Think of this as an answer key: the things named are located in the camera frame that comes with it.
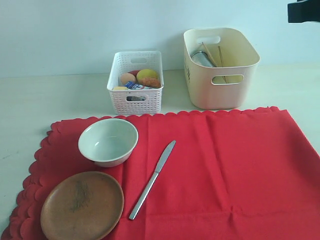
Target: black object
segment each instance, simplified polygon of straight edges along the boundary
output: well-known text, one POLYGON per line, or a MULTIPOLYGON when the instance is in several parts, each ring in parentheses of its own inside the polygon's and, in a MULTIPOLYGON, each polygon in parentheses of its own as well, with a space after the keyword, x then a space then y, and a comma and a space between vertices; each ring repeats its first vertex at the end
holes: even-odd
POLYGON ((319 22, 320 0, 297 0, 288 4, 288 22, 319 22))

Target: knife handle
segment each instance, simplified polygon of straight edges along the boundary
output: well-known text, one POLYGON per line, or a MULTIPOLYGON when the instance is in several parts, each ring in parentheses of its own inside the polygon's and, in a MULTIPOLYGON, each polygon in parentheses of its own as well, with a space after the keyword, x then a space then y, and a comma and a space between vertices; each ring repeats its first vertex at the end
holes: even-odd
POLYGON ((135 219, 135 217, 137 216, 138 212, 139 212, 139 209, 141 208, 142 204, 144 203, 152 185, 154 184, 154 182, 156 181, 157 177, 158 177, 159 173, 158 172, 154 172, 152 174, 152 177, 150 178, 149 182, 147 183, 147 185, 145 186, 139 200, 137 201, 136 205, 134 206, 130 216, 129 216, 129 219, 133 220, 135 219))

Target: white table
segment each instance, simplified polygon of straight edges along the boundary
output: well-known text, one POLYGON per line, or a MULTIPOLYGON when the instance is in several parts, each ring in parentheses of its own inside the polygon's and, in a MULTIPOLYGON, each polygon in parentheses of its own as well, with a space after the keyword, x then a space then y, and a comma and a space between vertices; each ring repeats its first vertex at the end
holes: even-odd
MULTIPOLYGON (((108 74, 0 79, 0 233, 9 224, 22 182, 50 125, 115 116, 108 74)), ((162 113, 197 110, 183 70, 164 72, 162 113)), ((287 109, 320 153, 320 63, 260 65, 240 110, 287 109)))

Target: white plastic basket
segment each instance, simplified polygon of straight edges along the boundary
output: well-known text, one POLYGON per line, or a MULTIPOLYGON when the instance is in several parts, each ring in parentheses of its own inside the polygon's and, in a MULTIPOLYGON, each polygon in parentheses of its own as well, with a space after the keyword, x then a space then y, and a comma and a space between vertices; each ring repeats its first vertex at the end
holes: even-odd
POLYGON ((191 102, 201 109, 233 109, 247 95, 250 81, 260 56, 238 30, 233 28, 190 29, 184 35, 184 74, 191 102), (224 67, 205 67, 196 64, 191 55, 205 43, 213 58, 220 64, 218 46, 223 50, 224 67), (215 83, 222 76, 231 82, 215 83))
POLYGON ((156 114, 161 111, 164 76, 162 55, 159 51, 122 51, 114 55, 107 90, 112 105, 119 115, 156 114), (120 76, 134 70, 153 69, 157 72, 161 87, 142 90, 113 90, 122 86, 120 76), (129 101, 130 97, 144 100, 129 101))

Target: white wall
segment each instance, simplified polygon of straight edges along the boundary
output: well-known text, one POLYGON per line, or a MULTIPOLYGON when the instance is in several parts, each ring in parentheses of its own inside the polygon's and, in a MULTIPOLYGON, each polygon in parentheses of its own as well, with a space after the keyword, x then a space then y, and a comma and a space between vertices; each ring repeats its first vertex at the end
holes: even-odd
POLYGON ((294 0, 1 0, 0 78, 108 73, 114 53, 157 49, 183 68, 183 32, 240 30, 260 64, 320 61, 320 23, 288 23, 294 0))

